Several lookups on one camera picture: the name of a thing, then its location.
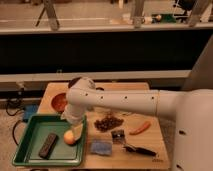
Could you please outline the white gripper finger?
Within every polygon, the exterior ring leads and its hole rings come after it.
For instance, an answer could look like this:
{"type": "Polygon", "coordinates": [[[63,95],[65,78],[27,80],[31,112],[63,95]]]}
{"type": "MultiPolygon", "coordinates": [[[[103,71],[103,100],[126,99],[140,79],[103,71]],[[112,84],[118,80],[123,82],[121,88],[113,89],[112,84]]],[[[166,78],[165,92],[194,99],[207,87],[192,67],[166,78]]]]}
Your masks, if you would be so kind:
{"type": "Polygon", "coordinates": [[[82,130],[83,130],[83,125],[79,124],[77,126],[72,127],[73,135],[74,135],[74,140],[77,141],[81,138],[82,135],[82,130]]]}

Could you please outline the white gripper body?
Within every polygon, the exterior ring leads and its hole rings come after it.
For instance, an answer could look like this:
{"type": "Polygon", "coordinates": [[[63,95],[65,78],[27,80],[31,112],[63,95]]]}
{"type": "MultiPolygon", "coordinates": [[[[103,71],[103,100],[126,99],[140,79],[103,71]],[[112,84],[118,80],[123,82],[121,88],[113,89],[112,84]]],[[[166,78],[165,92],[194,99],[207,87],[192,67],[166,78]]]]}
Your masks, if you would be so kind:
{"type": "Polygon", "coordinates": [[[71,125],[79,125],[85,115],[85,109],[79,106],[66,105],[65,110],[61,114],[61,119],[66,120],[71,125]]]}

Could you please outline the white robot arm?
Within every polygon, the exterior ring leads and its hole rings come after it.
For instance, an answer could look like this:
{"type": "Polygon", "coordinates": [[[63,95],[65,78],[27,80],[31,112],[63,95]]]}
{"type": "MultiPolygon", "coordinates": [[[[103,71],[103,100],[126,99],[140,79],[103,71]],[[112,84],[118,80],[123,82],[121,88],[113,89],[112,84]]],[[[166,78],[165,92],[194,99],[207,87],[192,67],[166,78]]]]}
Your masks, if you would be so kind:
{"type": "Polygon", "coordinates": [[[213,90],[100,91],[88,77],[70,81],[63,117],[77,125],[90,106],[176,121],[172,171],[213,171],[213,90]]]}

